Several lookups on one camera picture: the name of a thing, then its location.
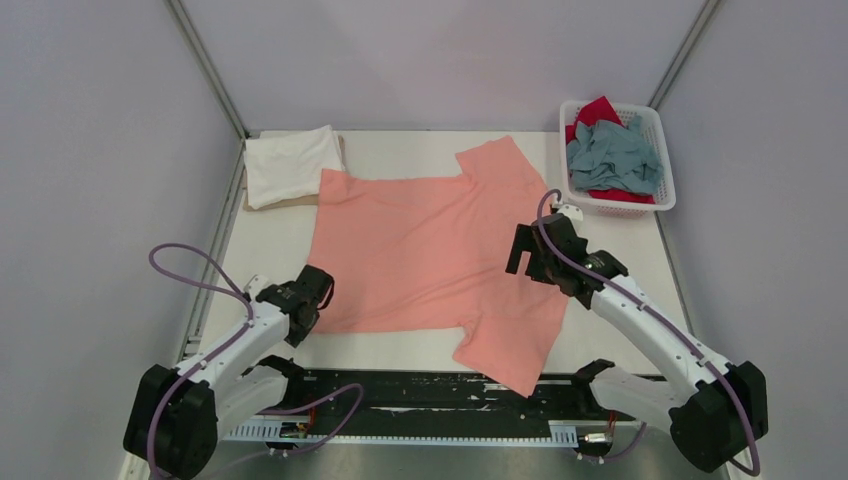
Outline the salmon pink t shirt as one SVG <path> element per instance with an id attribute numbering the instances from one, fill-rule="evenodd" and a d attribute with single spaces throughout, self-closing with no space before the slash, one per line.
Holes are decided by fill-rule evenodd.
<path id="1" fill-rule="evenodd" d="M 315 329 L 460 328 L 454 359 L 526 397 L 561 331 L 567 299 L 506 266 L 517 226 L 530 222 L 547 188 L 509 136 L 456 159 L 454 177 L 323 172 L 308 263 L 335 286 Z"/>

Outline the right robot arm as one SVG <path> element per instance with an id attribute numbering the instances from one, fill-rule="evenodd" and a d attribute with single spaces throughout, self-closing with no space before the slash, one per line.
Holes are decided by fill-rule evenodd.
<path id="1" fill-rule="evenodd" d="M 769 431 L 767 385 L 752 362 L 734 364 L 675 326 L 638 286 L 628 269 L 604 250 L 589 252 L 561 212 L 517 226 L 506 270 L 556 286 L 622 333 L 660 372 L 653 381 L 612 361 L 579 370 L 583 382 L 571 403 L 584 417 L 613 410 L 668 433 L 695 468 L 713 472 L 751 452 L 749 473 L 760 472 L 756 443 Z"/>

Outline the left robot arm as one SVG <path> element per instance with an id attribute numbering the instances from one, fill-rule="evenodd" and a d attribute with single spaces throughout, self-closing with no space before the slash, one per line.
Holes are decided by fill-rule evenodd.
<path id="1" fill-rule="evenodd" d="M 233 293 L 249 306 L 244 319 L 208 349 L 173 367 L 155 364 L 141 377 L 123 437 L 124 449 L 178 479 L 197 476 L 218 443 L 262 410 L 297 412 L 305 371 L 270 354 L 300 345 L 329 305 L 334 278 L 306 265 L 296 279 L 273 284 L 256 275 Z"/>

